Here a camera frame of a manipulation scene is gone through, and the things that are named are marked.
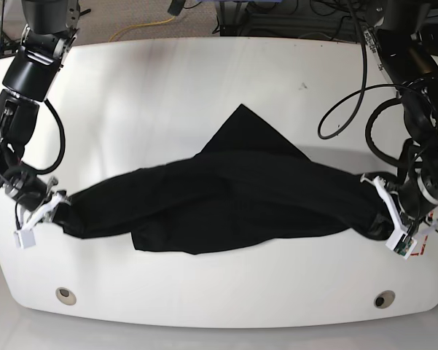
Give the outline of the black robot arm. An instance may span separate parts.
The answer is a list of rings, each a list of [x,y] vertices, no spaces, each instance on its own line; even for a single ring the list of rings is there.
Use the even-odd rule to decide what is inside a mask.
[[[432,1],[368,1],[367,35],[378,63],[397,96],[383,102],[368,119],[369,149],[396,167],[397,183],[390,186],[403,224],[413,234],[438,207],[438,65],[422,43],[421,27]],[[402,105],[410,138],[400,158],[377,148],[372,126],[385,109]]]
[[[26,26],[0,93],[0,189],[16,206],[34,213],[51,200],[64,199],[51,190],[56,179],[45,183],[40,176],[52,173],[66,151],[63,123],[47,95],[77,38],[80,5],[78,1],[23,1],[22,8]],[[51,165],[38,169],[25,163],[23,156],[42,104],[57,123],[59,150]]]

